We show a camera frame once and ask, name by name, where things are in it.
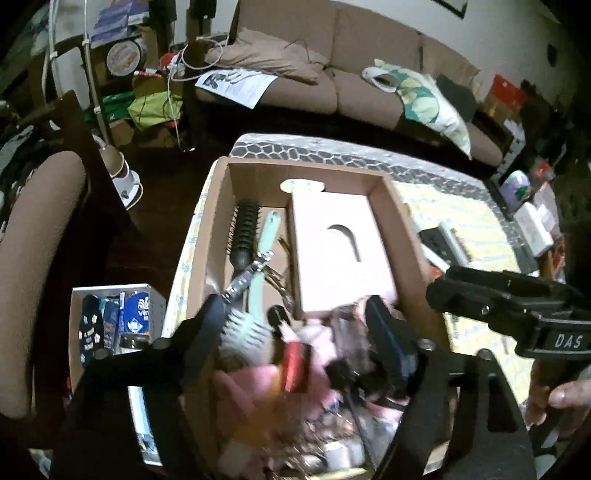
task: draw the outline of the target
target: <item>yellow fabric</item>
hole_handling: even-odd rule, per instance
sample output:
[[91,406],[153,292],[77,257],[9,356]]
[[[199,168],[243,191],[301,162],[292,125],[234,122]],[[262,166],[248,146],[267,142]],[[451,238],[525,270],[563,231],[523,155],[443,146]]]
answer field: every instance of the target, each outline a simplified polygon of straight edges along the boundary
[[167,92],[158,92],[136,98],[127,111],[140,130],[154,125],[163,124],[180,118],[183,98],[171,95],[171,104],[168,104]]

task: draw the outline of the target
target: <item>red object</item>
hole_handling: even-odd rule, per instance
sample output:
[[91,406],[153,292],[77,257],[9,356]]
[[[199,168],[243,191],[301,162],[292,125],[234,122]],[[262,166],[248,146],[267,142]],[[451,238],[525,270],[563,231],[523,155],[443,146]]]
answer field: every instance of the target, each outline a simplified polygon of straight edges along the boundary
[[495,75],[495,80],[491,87],[491,94],[515,112],[519,112],[528,99],[528,96],[523,90],[517,88],[501,75]]
[[312,347],[306,343],[290,342],[283,353],[281,391],[306,393],[310,379]]
[[162,55],[162,57],[160,58],[160,70],[166,71],[168,65],[170,65],[170,62],[173,61],[175,55],[176,53],[165,53],[164,55]]
[[160,75],[159,73],[148,73],[143,70],[136,70],[134,72],[134,77],[152,77],[155,79],[161,79],[162,75]]

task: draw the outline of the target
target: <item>red box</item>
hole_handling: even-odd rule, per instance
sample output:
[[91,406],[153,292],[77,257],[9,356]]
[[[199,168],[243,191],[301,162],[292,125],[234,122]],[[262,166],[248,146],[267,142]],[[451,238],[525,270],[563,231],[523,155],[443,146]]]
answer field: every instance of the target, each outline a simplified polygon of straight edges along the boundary
[[495,80],[491,87],[491,94],[515,112],[519,112],[528,99],[528,96],[523,90],[517,88],[501,75],[495,75]]

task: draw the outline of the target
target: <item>picture frame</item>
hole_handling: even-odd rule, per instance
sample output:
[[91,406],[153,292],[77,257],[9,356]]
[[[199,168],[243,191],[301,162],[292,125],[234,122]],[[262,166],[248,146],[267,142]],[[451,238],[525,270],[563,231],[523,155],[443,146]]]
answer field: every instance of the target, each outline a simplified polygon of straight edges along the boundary
[[468,9],[468,0],[433,0],[434,2],[441,5],[443,8],[448,9],[453,14],[457,15],[461,19],[466,16],[466,10]]

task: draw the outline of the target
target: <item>couch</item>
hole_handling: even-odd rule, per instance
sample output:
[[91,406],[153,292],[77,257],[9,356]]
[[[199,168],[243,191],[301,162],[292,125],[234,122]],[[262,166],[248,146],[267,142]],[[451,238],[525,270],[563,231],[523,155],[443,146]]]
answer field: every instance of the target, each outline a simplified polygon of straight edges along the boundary
[[[287,41],[304,40],[309,49],[330,60],[318,85],[278,78],[255,110],[270,106],[343,116],[378,127],[384,134],[394,131],[430,145],[449,147],[449,142],[427,127],[406,120],[400,97],[366,83],[362,70],[372,66],[374,59],[381,59],[434,78],[444,74],[466,87],[479,71],[457,52],[411,27],[330,0],[240,0],[233,32],[242,27]],[[228,102],[203,89],[196,90],[201,102]],[[473,123],[467,127],[473,159],[496,168],[502,160],[500,149]]]

